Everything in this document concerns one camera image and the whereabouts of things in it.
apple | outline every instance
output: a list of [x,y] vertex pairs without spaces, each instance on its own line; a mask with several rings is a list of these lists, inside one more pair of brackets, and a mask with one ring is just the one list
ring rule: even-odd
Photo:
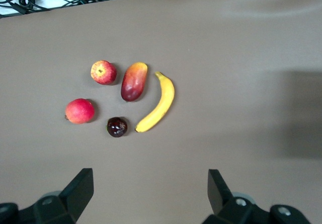
[[99,60],[92,65],[91,76],[101,85],[109,85],[115,81],[116,68],[106,60]]
[[127,102],[133,102],[138,99],[145,86],[147,74],[147,65],[143,62],[132,64],[125,72],[121,97]]
[[94,117],[95,109],[89,100],[79,98],[68,103],[65,114],[65,118],[70,122],[82,124]]

bolt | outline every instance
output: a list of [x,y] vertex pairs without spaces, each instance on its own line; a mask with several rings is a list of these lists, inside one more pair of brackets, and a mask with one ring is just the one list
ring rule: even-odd
[[43,205],[48,205],[50,203],[52,203],[52,198],[47,198],[42,202]]
[[8,210],[8,207],[7,206],[3,206],[0,208],[0,213],[4,213]]
[[278,208],[278,211],[283,215],[291,215],[291,212],[286,207],[283,207],[283,206],[280,206]]
[[236,199],[236,203],[237,203],[237,205],[241,205],[241,206],[247,205],[246,201],[241,198]]

banana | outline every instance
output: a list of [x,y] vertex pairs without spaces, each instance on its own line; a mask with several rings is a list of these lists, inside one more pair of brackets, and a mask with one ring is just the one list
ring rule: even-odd
[[137,124],[135,131],[146,132],[154,127],[167,113],[175,97],[175,88],[172,81],[161,72],[154,73],[160,81],[161,98],[157,106]]

